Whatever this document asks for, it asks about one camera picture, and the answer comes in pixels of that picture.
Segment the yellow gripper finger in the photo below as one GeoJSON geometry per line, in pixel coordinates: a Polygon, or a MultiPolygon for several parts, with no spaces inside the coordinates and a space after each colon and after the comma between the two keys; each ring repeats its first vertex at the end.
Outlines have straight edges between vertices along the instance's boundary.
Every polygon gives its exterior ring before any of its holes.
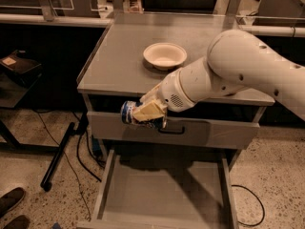
{"type": "Polygon", "coordinates": [[[146,94],[144,94],[140,98],[141,103],[150,102],[152,99],[157,99],[157,93],[160,88],[160,84],[155,85],[150,91],[148,91],[146,94]]]}
{"type": "Polygon", "coordinates": [[[166,113],[167,106],[159,100],[151,100],[145,103],[137,103],[132,110],[132,117],[137,121],[149,121],[163,117],[166,113]]]}

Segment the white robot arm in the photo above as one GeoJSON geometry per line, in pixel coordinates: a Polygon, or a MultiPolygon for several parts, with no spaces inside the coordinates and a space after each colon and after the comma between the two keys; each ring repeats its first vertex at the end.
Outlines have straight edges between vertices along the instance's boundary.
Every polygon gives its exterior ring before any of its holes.
{"type": "Polygon", "coordinates": [[[150,121],[243,88],[261,91],[305,119],[305,68],[238,30],[220,33],[204,57],[169,73],[140,98],[132,117],[150,121]]]}

